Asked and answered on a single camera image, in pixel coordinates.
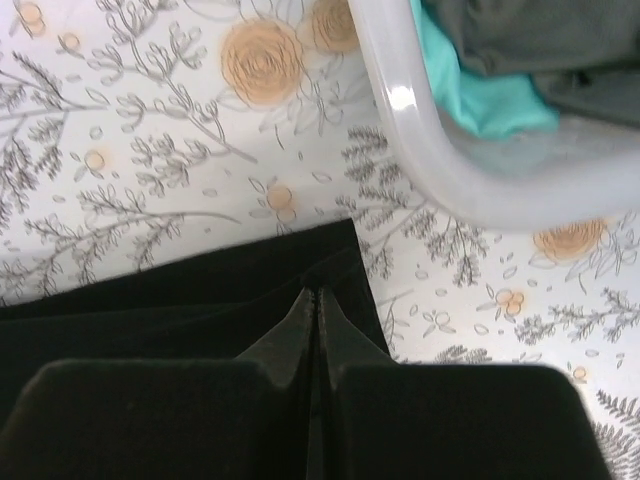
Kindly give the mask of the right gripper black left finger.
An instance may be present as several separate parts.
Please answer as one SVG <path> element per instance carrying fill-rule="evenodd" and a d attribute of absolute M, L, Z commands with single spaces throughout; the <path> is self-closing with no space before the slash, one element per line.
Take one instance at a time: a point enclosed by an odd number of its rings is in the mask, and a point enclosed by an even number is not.
<path fill-rule="evenodd" d="M 44 364 L 1 432 L 5 479 L 301 479 L 314 296 L 222 360 Z"/>

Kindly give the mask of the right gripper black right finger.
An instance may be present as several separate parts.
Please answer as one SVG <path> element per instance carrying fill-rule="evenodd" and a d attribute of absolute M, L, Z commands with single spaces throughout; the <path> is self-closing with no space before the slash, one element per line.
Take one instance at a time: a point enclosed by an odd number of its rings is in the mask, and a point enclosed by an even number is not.
<path fill-rule="evenodd" d="M 606 479 L 581 398 L 539 365 L 400 364 L 322 289 L 327 479 Z"/>

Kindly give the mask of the black t-shirt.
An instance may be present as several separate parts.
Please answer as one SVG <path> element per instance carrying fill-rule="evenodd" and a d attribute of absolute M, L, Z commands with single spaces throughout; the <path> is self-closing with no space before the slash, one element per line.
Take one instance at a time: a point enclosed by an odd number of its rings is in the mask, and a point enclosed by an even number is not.
<path fill-rule="evenodd" d="M 1 311 L 1 412 L 62 359 L 232 358 L 303 290 L 331 289 L 347 318 L 386 340 L 349 220 L 208 252 Z"/>

